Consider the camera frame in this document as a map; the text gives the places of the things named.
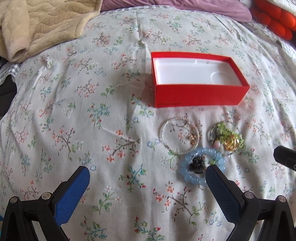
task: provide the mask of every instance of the blue gripper pad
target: blue gripper pad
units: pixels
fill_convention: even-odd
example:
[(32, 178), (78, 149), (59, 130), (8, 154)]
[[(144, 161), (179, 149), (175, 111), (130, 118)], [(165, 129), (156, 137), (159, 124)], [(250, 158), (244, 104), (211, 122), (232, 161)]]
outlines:
[(237, 224), (241, 209), (239, 202), (212, 166), (207, 167), (205, 178), (227, 221)]
[(90, 173), (84, 167), (55, 206), (54, 219), (58, 226), (67, 223), (89, 185)]

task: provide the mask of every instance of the bracelet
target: bracelet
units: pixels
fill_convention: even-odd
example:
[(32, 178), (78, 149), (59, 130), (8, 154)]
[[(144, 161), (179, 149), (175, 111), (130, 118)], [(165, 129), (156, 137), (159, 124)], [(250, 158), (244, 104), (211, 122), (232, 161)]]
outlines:
[(210, 155), (213, 160), (210, 164), (216, 164), (219, 169), (225, 171), (225, 158), (221, 152), (216, 149), (202, 148), (198, 147), (192, 152), (185, 155), (184, 160), (180, 162), (179, 173), (184, 177), (186, 182), (191, 182), (192, 184), (199, 184), (201, 186), (206, 186), (205, 177), (198, 178), (197, 176), (191, 174), (191, 172), (201, 174), (205, 168), (204, 155)]
[[(184, 121), (185, 121), (184, 126), (185, 126), (186, 124), (188, 124), (188, 125), (191, 126), (191, 128), (192, 128), (192, 130), (191, 130), (191, 132), (190, 132), (190, 137), (189, 137), (189, 139), (190, 139), (191, 143), (193, 144), (193, 147), (192, 147), (190, 150), (188, 150), (188, 151), (181, 152), (181, 151), (178, 151), (178, 150), (173, 150), (173, 149), (172, 149), (172, 148), (171, 148), (171, 147), (170, 147), (170, 146), (164, 141), (164, 138), (163, 138), (163, 131), (164, 131), (166, 125), (169, 124), (170, 122), (172, 122), (172, 121), (176, 121), (176, 120), (184, 120)], [(163, 126), (162, 126), (162, 128), (161, 128), (161, 131), (160, 131), (160, 142), (163, 143), (163, 145), (164, 145), (164, 146), (165, 146), (165, 147), (166, 147), (171, 153), (173, 153), (174, 155), (179, 155), (179, 156), (180, 156), (180, 155), (186, 155), (186, 154), (192, 152), (192, 151), (197, 147), (199, 140), (200, 140), (200, 133), (198, 132), (197, 127), (196, 127), (194, 124), (192, 124), (191, 122), (189, 122), (188, 119), (185, 118), (185, 117), (175, 117), (175, 118), (172, 118), (172, 119), (166, 121), (166, 122), (163, 124)]]
[[(222, 133), (222, 131), (219, 130), (219, 127), (224, 126), (225, 123), (232, 124), (237, 129), (238, 133), (234, 133), (233, 131), (230, 131), (227, 128), (225, 128), (225, 132), (227, 132), (227, 134)], [(229, 153), (224, 153), (222, 154), (222, 156), (231, 156), (233, 153), (237, 152), (237, 150), (241, 148), (244, 143), (244, 139), (237, 125), (228, 120), (220, 121), (214, 125), (214, 127), (211, 129), (211, 132), (210, 132), (210, 141), (213, 144), (213, 147), (216, 149), (218, 149), (221, 143), (223, 142), (225, 149), (229, 151)]]

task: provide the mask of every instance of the gold charm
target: gold charm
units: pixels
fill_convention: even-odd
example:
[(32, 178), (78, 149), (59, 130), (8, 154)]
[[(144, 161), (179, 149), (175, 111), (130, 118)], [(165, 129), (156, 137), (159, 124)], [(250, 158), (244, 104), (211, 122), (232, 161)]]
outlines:
[(190, 144), (191, 144), (191, 145), (195, 145), (195, 144), (196, 144), (196, 135), (190, 133), (190, 134), (189, 134), (189, 140), (190, 140)]
[(224, 147), (228, 151), (236, 151), (239, 146), (239, 139), (235, 138), (234, 135), (229, 136), (224, 142)]

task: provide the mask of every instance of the open box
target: open box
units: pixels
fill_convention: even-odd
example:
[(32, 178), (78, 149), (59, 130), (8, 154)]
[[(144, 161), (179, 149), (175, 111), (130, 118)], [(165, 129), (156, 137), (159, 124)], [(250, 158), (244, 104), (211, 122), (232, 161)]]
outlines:
[(232, 58), (152, 52), (154, 107), (238, 105), (250, 86)]

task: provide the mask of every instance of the pink bead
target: pink bead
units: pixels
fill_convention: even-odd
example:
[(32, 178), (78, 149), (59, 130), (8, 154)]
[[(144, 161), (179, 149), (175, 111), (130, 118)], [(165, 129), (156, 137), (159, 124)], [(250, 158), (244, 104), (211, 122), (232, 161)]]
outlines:
[(220, 145), (221, 145), (221, 143), (220, 143), (220, 141), (215, 141), (214, 142), (214, 145), (213, 145), (213, 147), (215, 148), (215, 149), (218, 149), (219, 147), (220, 147)]

